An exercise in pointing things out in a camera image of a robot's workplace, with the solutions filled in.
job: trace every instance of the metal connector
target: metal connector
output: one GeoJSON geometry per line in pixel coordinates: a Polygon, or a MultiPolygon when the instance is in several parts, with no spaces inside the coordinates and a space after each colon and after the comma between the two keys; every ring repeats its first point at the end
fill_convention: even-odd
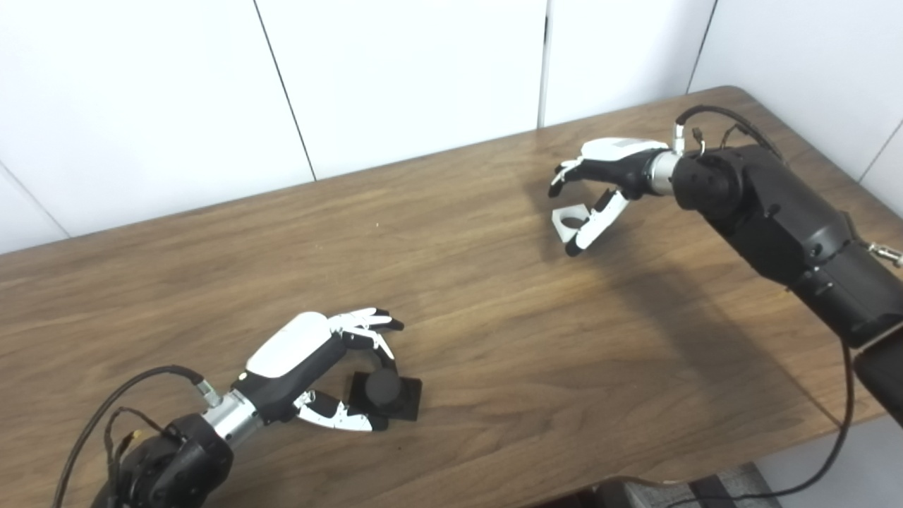
{"type": "Polygon", "coordinates": [[[674,151],[679,156],[684,155],[684,150],[686,148],[686,141],[684,141],[684,126],[675,124],[674,130],[674,151]]]}
{"type": "Polygon", "coordinates": [[[699,155],[705,155],[705,139],[703,139],[703,130],[699,127],[693,127],[693,139],[699,144],[699,155]]]}
{"type": "Polygon", "coordinates": [[[194,388],[198,389],[201,397],[207,401],[207,404],[210,407],[216,408],[219,404],[222,404],[223,398],[219,396],[217,391],[213,389],[213,385],[208,383],[207,380],[194,385],[194,388]]]}
{"type": "Polygon", "coordinates": [[[897,268],[903,267],[903,252],[899,250],[892,249],[887,245],[872,243],[869,245],[869,252],[881,259],[890,261],[897,268]]]}

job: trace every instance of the wire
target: wire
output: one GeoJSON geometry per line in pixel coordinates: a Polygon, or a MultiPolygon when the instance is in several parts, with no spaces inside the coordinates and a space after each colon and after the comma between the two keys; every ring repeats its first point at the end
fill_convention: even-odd
{"type": "Polygon", "coordinates": [[[719,150],[723,150],[725,146],[728,145],[728,138],[731,137],[731,133],[735,128],[739,127],[740,124],[734,124],[731,128],[724,131],[724,136],[721,138],[721,144],[718,146],[719,150]]]}
{"type": "Polygon", "coordinates": [[[85,442],[88,441],[88,437],[91,435],[91,431],[94,430],[94,427],[98,425],[100,419],[104,416],[104,413],[110,409],[110,406],[116,402],[119,397],[122,397],[122,394],[125,393],[128,389],[132,388],[136,384],[141,381],[146,380],[147,378],[159,375],[159,374],[175,374],[177,376],[182,376],[191,382],[191,384],[197,385],[204,381],[204,376],[201,376],[197,372],[187,368],[181,367],[180,365],[166,365],[164,367],[156,367],[154,369],[150,369],[148,371],[141,372],[136,375],[134,378],[124,382],[122,386],[117,388],[110,393],[109,397],[102,404],[97,411],[94,412],[94,415],[91,416],[91,419],[88,420],[88,424],[85,425],[85,428],[82,429],[81,434],[75,440],[75,445],[72,446],[72,451],[69,453],[69,458],[66,459],[66,464],[62,467],[62,473],[60,473],[60,481],[57,483],[56,493],[53,495],[53,503],[51,503],[51,508],[61,508],[62,507],[62,499],[63,496],[66,495],[66,487],[69,486],[69,478],[72,476],[72,468],[75,466],[75,460],[79,458],[79,453],[81,453],[81,449],[85,446],[85,442]]]}
{"type": "Polygon", "coordinates": [[[122,442],[119,444],[119,447],[116,449],[116,452],[113,451],[113,422],[119,418],[119,415],[122,413],[132,413],[136,415],[138,418],[144,420],[144,423],[147,424],[148,427],[153,428],[159,433],[163,433],[163,428],[160,427],[157,422],[153,421],[145,415],[143,412],[138,409],[132,408],[119,408],[113,411],[113,414],[110,415],[109,420],[107,420],[107,426],[104,428],[104,448],[107,450],[107,474],[109,476],[109,483],[107,487],[107,494],[110,498],[110,503],[108,505],[112,506],[120,506],[118,501],[118,486],[119,486],[119,461],[122,458],[122,454],[128,448],[129,443],[132,442],[132,439],[135,437],[135,433],[132,432],[128,436],[126,436],[122,442]]]}
{"type": "Polygon", "coordinates": [[[697,115],[699,113],[717,113],[719,115],[725,116],[727,118],[732,118],[741,126],[745,127],[749,133],[750,137],[756,140],[756,143],[759,143],[760,146],[766,148],[769,152],[775,155],[779,161],[785,163],[784,156],[781,155],[780,151],[777,149],[774,143],[768,139],[765,134],[759,130],[758,127],[752,125],[752,122],[744,118],[740,115],[740,113],[736,113],[727,108],[721,108],[719,106],[706,106],[704,104],[700,104],[699,106],[693,106],[692,108],[687,109],[683,113],[680,114],[677,119],[675,119],[675,124],[678,126],[683,126],[690,117],[697,115]]]}
{"type": "Polygon", "coordinates": [[[666,508],[674,508],[675,506],[680,506],[681,504],[696,503],[698,501],[743,501],[745,499],[773,499],[776,497],[784,497],[785,495],[802,492],[821,480],[824,475],[827,474],[828,470],[831,469],[831,466],[834,465],[834,461],[837,460],[837,456],[841,453],[843,442],[846,441],[847,433],[850,432],[850,425],[852,425],[852,413],[856,401],[855,394],[853,392],[852,358],[850,354],[850,348],[846,344],[841,344],[841,347],[843,348],[843,376],[846,380],[846,409],[843,413],[843,421],[841,422],[841,425],[839,427],[840,430],[837,432],[837,439],[835,439],[834,446],[831,448],[831,453],[828,454],[828,457],[824,460],[822,467],[814,475],[812,475],[811,478],[795,487],[779,490],[776,492],[743,494],[735,496],[713,495],[697,497],[671,503],[666,508]]]}

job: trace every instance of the black rubber fingertip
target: black rubber fingertip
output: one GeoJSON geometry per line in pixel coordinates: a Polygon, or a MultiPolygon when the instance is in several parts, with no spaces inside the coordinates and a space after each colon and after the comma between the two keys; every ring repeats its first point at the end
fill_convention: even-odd
{"type": "Polygon", "coordinates": [[[342,334],[341,338],[345,347],[351,350],[373,349],[373,339],[370,337],[345,332],[342,334]]]}
{"type": "Polygon", "coordinates": [[[609,205],[611,198],[613,197],[615,197],[614,191],[612,191],[611,189],[605,191],[605,193],[602,194],[596,204],[592,205],[592,209],[596,212],[605,210],[605,207],[609,205]]]}
{"type": "Polygon", "coordinates": [[[367,415],[367,419],[370,420],[370,426],[374,432],[381,432],[389,428],[389,419],[386,417],[367,415]]]}
{"type": "Polygon", "coordinates": [[[581,252],[583,249],[577,246],[577,237],[571,239],[571,241],[567,242],[567,245],[564,246],[564,252],[567,253],[568,256],[574,258],[581,252]]]}
{"type": "Polygon", "coordinates": [[[325,418],[336,416],[336,411],[339,410],[339,400],[322,391],[315,391],[314,393],[316,397],[314,397],[313,402],[308,402],[307,407],[325,418]]]}

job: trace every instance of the wood grain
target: wood grain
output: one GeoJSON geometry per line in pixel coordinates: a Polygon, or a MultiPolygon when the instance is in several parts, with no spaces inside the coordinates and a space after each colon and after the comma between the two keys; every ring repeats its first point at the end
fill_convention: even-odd
{"type": "MultiPolygon", "coordinates": [[[[760,125],[863,235],[903,244],[887,209],[725,88],[5,255],[5,497],[49,502],[88,415],[132,374],[177,362],[224,390],[304,310],[381,306],[405,321],[387,340],[424,380],[421,419],[373,435],[268,428],[211,505],[519,506],[614,476],[708,475],[830,431],[837,340],[698,216],[644,198],[577,259],[549,222],[604,188],[546,198],[552,168],[584,141],[668,141],[673,118],[703,102],[760,125]]],[[[323,383],[340,390],[362,363],[323,383]]],[[[160,421],[200,408],[175,379],[124,403],[160,421]]],[[[861,397],[858,418],[877,414],[861,397]]],[[[69,506],[102,481],[101,449],[92,438],[69,506]]]]}

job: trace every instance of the black robotic arm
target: black robotic arm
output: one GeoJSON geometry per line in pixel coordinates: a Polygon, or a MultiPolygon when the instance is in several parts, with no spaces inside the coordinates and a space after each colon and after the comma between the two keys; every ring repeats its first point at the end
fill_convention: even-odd
{"type": "Polygon", "coordinates": [[[197,508],[228,477],[234,451],[260,428],[302,419],[326,428],[379,431],[389,419],[416,420],[421,383],[398,376],[395,356],[381,332],[404,325],[388,312],[370,307],[327,318],[315,312],[296,316],[247,360],[231,389],[219,396],[203,376],[180,366],[138,374],[101,404],[72,448],[52,507],[62,505],[75,459],[104,413],[126,390],[148,377],[170,373],[188,379],[208,407],[174,419],[165,428],[131,408],[113,412],[104,433],[108,481],[93,508],[197,508]],[[348,350],[370,350],[380,368],[358,372],[349,401],[342,402],[312,384],[348,350]],[[131,433],[114,447],[113,422],[133,413],[157,431],[134,449],[131,433]]]}
{"type": "Polygon", "coordinates": [[[582,157],[555,171],[550,197],[576,180],[617,186],[586,213],[579,229],[555,224],[569,255],[601,235],[627,201],[674,196],[681,208],[699,212],[762,277],[795,294],[845,346],[861,350],[854,362],[857,376],[903,426],[903,283],[880,261],[899,266],[901,254],[860,238],[850,216],[791,172],[745,118],[697,106],[676,120],[673,147],[646,139],[596,139],[584,145],[582,157]],[[727,148],[725,137],[721,147],[706,150],[694,129],[702,149],[685,153],[684,123],[705,111],[735,119],[735,127],[757,144],[727,148]]]}

